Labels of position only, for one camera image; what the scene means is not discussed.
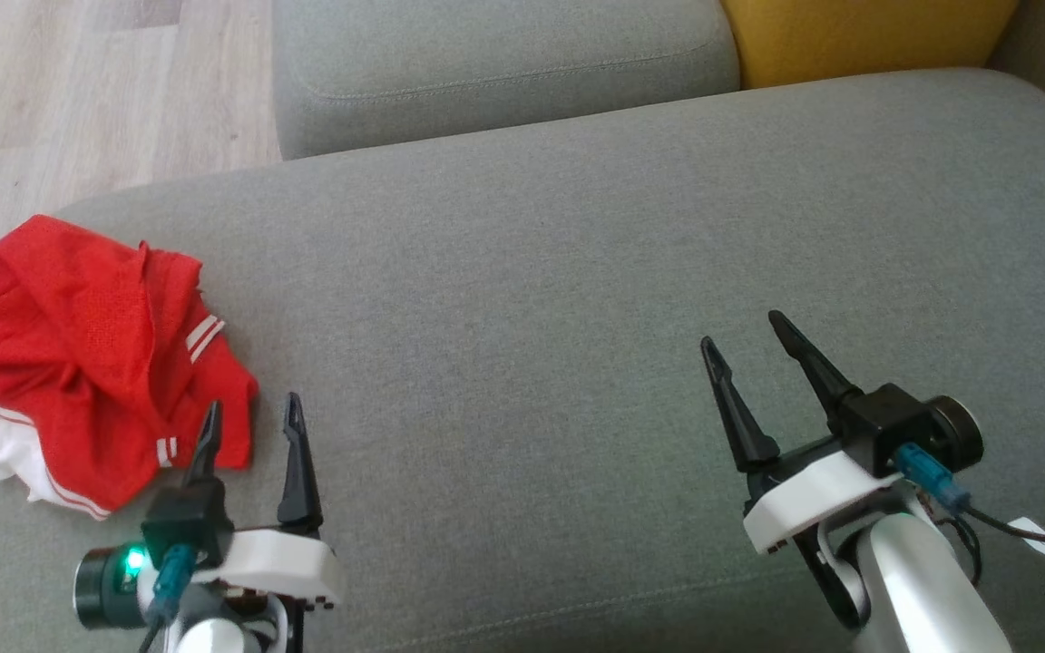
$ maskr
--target gray fabric surface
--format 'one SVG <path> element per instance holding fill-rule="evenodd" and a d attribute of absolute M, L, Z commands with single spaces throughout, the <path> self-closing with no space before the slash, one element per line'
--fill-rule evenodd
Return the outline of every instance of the gray fabric surface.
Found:
<path fill-rule="evenodd" d="M 986 71 L 831 79 L 315 158 L 75 204 L 200 257 L 261 381 L 240 526 L 273 517 L 306 400 L 349 604 L 310 652 L 842 650 L 787 550 L 752 554 L 700 360 L 784 447 L 823 429 L 766 312 L 863 388 L 947 393 L 962 479 L 1045 524 L 1045 95 Z M 0 650 L 79 631 L 71 573 L 136 533 L 0 484 Z M 984 596 L 1045 650 L 1045 559 L 986 533 Z"/>
<path fill-rule="evenodd" d="M 286 160 L 739 88 L 713 0 L 274 1 Z"/>

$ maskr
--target green led indicator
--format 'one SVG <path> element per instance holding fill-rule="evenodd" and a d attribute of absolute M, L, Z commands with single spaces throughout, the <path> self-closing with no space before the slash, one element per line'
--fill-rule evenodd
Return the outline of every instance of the green led indicator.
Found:
<path fill-rule="evenodd" d="M 133 549 L 127 553 L 127 560 L 123 561 L 123 565 L 127 567 L 129 575 L 137 575 L 140 573 L 142 566 L 144 566 L 144 551 L 141 549 Z"/>

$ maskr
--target yellow pillow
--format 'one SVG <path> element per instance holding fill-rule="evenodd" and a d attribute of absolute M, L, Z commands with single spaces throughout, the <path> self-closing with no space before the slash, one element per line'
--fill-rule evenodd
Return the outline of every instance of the yellow pillow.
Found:
<path fill-rule="evenodd" d="M 1019 0 L 722 0 L 744 88 L 983 66 Z"/>

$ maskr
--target stitching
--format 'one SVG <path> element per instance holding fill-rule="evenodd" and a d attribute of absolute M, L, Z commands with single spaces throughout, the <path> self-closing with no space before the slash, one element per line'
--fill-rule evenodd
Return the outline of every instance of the stitching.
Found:
<path fill-rule="evenodd" d="M 395 102 L 399 99 L 414 99 L 414 98 L 427 98 L 431 95 L 441 95 L 443 93 L 459 93 L 462 91 L 468 91 L 472 88 L 488 88 L 494 86 L 509 86 L 509 84 L 526 84 L 528 81 L 533 81 L 534 79 L 550 79 L 557 77 L 568 77 L 568 75 L 574 75 L 584 72 L 593 72 L 605 69 L 622 69 L 623 67 L 640 67 L 640 66 L 651 66 L 651 64 L 667 61 L 667 59 L 688 59 L 696 57 L 701 53 L 702 50 L 707 50 L 717 44 L 717 40 L 710 41 L 703 45 L 697 45 L 696 48 L 690 48 L 688 50 L 681 50 L 679 52 L 669 52 L 667 54 L 640 54 L 630 59 L 611 59 L 610 61 L 604 61 L 594 64 L 587 64 L 582 66 L 556 66 L 551 67 L 551 69 L 539 69 L 534 71 L 527 71 L 521 73 L 507 73 L 500 75 L 491 75 L 490 77 L 482 77 L 474 79 L 460 79 L 460 81 L 444 81 L 440 84 L 432 84 L 432 86 L 419 86 L 414 88 L 398 88 L 395 91 L 381 91 L 379 93 L 346 93 L 341 95 L 330 95 L 322 92 L 319 88 L 310 86 L 299 73 L 299 70 L 293 65 L 292 59 L 287 57 L 287 49 L 285 49 L 285 62 L 287 63 L 287 71 L 293 75 L 294 81 L 298 83 L 304 91 L 310 93 L 317 103 L 331 104 L 331 103 L 377 103 L 377 102 Z"/>
<path fill-rule="evenodd" d="M 573 619 L 570 620 L 565 619 L 560 620 L 560 623 L 576 621 L 580 619 L 591 619 L 591 616 L 597 616 L 600 615 L 601 613 L 605 615 L 606 613 L 609 612 L 623 610 L 624 608 L 630 608 L 631 604 L 634 603 L 638 603 L 640 605 L 655 605 L 658 603 L 666 603 L 669 601 L 681 601 L 684 599 L 682 596 L 675 596 L 675 598 L 672 598 L 672 594 L 683 594 L 684 592 L 704 591 L 704 590 L 715 589 L 717 587 L 726 586 L 726 584 L 740 584 L 744 582 L 761 582 L 761 581 L 770 582 L 779 580 L 780 578 L 787 578 L 788 576 L 797 575 L 799 573 L 800 569 L 784 569 L 779 572 L 771 572 L 771 574 L 756 574 L 756 575 L 744 574 L 741 576 L 726 576 L 725 578 L 707 582 L 680 584 L 680 586 L 664 587 L 664 589 L 642 591 L 642 592 L 636 592 L 635 594 L 614 596 L 614 598 L 610 599 L 589 601 L 586 603 L 578 603 L 575 605 L 564 605 L 563 608 L 555 608 L 554 610 L 532 612 L 530 613 L 530 615 L 512 616 L 512 619 L 510 620 L 502 620 L 498 622 L 481 624 L 478 625 L 477 627 L 454 629 L 452 631 L 449 632 L 439 633 L 439 635 L 418 636 L 414 637 L 414 639 L 407 639 L 394 644 L 374 646 L 374 648 L 361 650 L 359 653 L 385 653 L 389 652 L 390 650 L 407 649 L 410 648 L 410 646 L 418 646 L 418 645 L 431 646 L 450 639 L 464 639 L 464 637 L 467 636 L 475 636 L 475 637 L 469 637 L 469 639 L 472 640 L 489 639 L 489 637 L 497 635 L 494 635 L 494 633 L 489 633 L 488 635 L 488 631 L 497 631 L 497 629 L 503 629 L 504 627 L 519 627 L 503 631 L 506 633 L 527 632 L 528 629 L 538 629 L 548 627 L 548 625 L 553 625 L 553 624 L 542 624 L 542 623 L 535 624 L 528 622 L 537 622 L 539 620 L 552 619 L 552 616 L 563 616 L 563 615 L 568 615 L 568 613 L 573 612 L 593 610 L 593 608 L 604 608 L 604 610 L 602 610 L 601 612 L 591 613 L 591 615 L 577 615 L 573 616 Z"/>

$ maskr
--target red cloth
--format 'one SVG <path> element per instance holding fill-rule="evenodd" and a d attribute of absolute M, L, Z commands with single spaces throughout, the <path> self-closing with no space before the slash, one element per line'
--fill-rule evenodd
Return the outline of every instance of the red cloth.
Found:
<path fill-rule="evenodd" d="M 224 323 L 201 301 L 200 265 L 45 215 L 0 240 L 0 409 L 33 421 L 55 487 L 120 508 L 170 438 L 170 464 L 190 463 L 217 398 L 216 464 L 248 466 L 257 381 L 223 334 L 203 337 Z"/>

